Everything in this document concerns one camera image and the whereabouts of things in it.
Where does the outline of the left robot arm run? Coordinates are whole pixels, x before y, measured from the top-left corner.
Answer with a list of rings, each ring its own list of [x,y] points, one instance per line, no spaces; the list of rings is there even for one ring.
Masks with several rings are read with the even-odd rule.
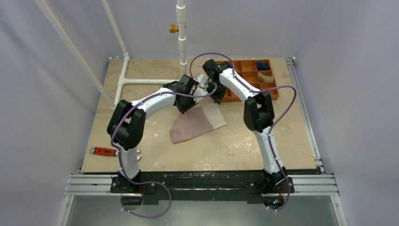
[[[143,138],[145,121],[167,107],[175,106],[181,113],[193,108],[197,104],[195,99],[200,97],[200,86],[202,83],[197,79],[184,74],[147,97],[118,102],[107,127],[120,164],[117,176],[112,178],[111,193],[138,193],[146,185],[156,184],[141,180],[138,165],[137,147]]]

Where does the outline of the pink and white underwear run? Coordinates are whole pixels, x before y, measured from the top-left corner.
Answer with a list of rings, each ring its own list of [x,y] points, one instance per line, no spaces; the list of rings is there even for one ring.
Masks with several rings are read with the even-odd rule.
[[[219,106],[211,103],[197,106],[180,114],[169,130],[173,144],[188,141],[226,126]]]

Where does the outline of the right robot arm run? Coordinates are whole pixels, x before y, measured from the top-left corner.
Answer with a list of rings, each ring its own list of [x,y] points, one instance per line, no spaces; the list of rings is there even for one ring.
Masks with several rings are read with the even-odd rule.
[[[275,113],[269,90],[259,90],[237,75],[231,63],[218,64],[210,59],[202,66],[208,78],[213,82],[207,91],[211,98],[220,104],[226,90],[233,92],[244,104],[243,121],[245,126],[254,133],[263,158],[264,194],[275,192],[288,183],[287,170],[279,157],[274,126],[279,120],[274,119]]]

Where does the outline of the orange compartment tray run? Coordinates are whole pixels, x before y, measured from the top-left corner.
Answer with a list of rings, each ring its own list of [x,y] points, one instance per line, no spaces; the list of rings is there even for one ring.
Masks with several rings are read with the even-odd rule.
[[[255,61],[268,62],[270,67],[271,63],[269,59],[260,59],[260,60],[234,60],[235,72],[243,78],[246,82],[248,82],[251,86],[259,89],[266,90],[271,89],[277,86],[275,76],[273,70],[270,69],[268,71],[258,71],[255,65]],[[264,83],[260,82],[258,78],[258,72],[262,72],[265,74],[271,74],[274,76],[273,83]],[[279,98],[279,92],[277,90],[273,90],[270,92],[272,100],[277,100]],[[241,102],[241,100],[226,87],[226,94],[222,100],[223,103],[231,103],[231,102]]]

